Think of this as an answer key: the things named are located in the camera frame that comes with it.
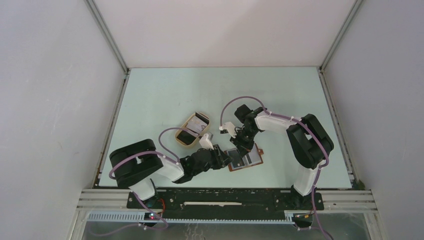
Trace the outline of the brown leather card holder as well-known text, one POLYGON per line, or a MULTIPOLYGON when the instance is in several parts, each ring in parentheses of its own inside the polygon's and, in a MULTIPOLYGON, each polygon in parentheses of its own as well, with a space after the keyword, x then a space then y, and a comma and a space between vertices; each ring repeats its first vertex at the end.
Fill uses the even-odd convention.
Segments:
POLYGON ((256 143, 254 144, 251 152, 243 157, 240 157, 240 154, 236 148, 226 150, 224 153, 232 159, 231 163, 228 165, 230 172, 254 167, 264 163, 262 158, 264 151, 261 148, 258 148, 256 143))

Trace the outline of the oval wooden tray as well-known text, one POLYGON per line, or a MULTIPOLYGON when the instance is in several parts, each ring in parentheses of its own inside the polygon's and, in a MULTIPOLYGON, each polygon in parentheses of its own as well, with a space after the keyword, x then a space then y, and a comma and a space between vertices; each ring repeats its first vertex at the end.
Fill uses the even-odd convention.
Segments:
POLYGON ((182 130, 177 130, 175 140, 183 147, 191 148, 208 131, 210 123, 211 120, 206 114, 195 112, 180 127, 182 130))

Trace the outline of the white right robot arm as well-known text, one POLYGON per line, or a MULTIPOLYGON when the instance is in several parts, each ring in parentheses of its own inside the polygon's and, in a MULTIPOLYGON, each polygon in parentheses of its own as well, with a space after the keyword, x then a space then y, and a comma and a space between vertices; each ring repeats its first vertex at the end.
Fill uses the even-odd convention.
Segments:
POLYGON ((254 147, 254 138, 259 132, 270 131, 286 134, 299 168, 297 178, 292 185, 291 204, 297 209, 304 209, 311 202, 310 194, 316 186, 318 173, 328 165, 328 158, 334 149, 334 143, 313 114, 304 117, 288 117, 272 113, 264 107, 255 110, 245 104, 235 111, 242 127, 232 122, 221 123, 221 133, 227 132, 241 157, 247 155, 254 147))

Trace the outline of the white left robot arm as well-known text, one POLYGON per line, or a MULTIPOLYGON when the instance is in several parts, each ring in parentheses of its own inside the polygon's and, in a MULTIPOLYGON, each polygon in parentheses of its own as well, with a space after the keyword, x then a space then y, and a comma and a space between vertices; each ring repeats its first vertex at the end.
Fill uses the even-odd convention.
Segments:
POLYGON ((175 161, 158 152, 152 139, 145 139, 114 150, 109 160, 109 178, 119 188, 133 191, 145 208, 153 208, 158 194, 152 176, 161 175, 175 184, 183 184, 203 172, 228 166, 233 158, 215 144, 175 161))

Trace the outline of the black card in tray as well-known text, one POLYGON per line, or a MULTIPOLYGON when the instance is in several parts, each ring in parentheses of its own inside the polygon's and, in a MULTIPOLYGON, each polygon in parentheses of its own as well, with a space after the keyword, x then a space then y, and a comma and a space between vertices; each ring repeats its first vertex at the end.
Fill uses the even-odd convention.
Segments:
POLYGON ((179 140, 183 145, 191 145, 197 138, 187 131, 182 130, 176 139, 179 140))

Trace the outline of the grey card in tray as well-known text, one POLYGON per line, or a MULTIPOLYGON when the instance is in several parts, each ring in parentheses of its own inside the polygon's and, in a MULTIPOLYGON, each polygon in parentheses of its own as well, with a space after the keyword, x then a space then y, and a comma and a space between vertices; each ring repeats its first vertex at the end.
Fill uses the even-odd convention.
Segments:
POLYGON ((205 115, 195 112, 194 115, 188 120, 186 128, 192 132, 200 134, 203 130, 207 128, 210 120, 205 115))

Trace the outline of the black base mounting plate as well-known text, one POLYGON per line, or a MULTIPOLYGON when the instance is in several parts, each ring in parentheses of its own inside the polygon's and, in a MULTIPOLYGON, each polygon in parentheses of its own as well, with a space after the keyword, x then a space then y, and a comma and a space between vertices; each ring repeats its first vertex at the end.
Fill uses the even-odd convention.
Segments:
POLYGON ((325 208, 319 192, 300 196, 290 188, 161 187, 143 203, 165 218, 201 220, 284 220, 290 211, 325 208))

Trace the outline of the aluminium corner frame post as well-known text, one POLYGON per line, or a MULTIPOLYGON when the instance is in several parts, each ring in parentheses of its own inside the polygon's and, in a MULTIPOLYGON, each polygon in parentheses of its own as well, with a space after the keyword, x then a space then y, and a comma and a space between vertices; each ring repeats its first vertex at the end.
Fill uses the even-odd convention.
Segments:
POLYGON ((332 42, 328 52, 326 53, 321 65, 319 66, 320 72, 324 72, 326 68, 328 67, 329 63, 332 60, 332 57, 336 53, 338 47, 340 46, 343 38, 345 37, 346 33, 348 32, 351 24, 353 23, 354 19, 358 15, 361 7, 363 6, 365 0, 355 0, 352 7, 350 8, 346 18, 344 19, 339 31, 336 34, 336 37, 334 41, 332 42))

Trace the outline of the left aluminium corner post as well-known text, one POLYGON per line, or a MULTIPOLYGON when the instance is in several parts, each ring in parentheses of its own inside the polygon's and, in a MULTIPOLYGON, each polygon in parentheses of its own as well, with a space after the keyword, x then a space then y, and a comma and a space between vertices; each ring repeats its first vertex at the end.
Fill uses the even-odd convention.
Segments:
POLYGON ((121 69, 123 70, 124 74, 127 75, 130 72, 130 68, 128 67, 126 61, 124 60, 124 57, 114 39, 112 36, 112 33, 104 19, 104 17, 101 14, 101 11, 96 4, 95 0, 84 0, 88 10, 93 16, 94 21, 96 22, 100 32, 102 33, 106 43, 110 47, 114 57, 118 61, 121 69))

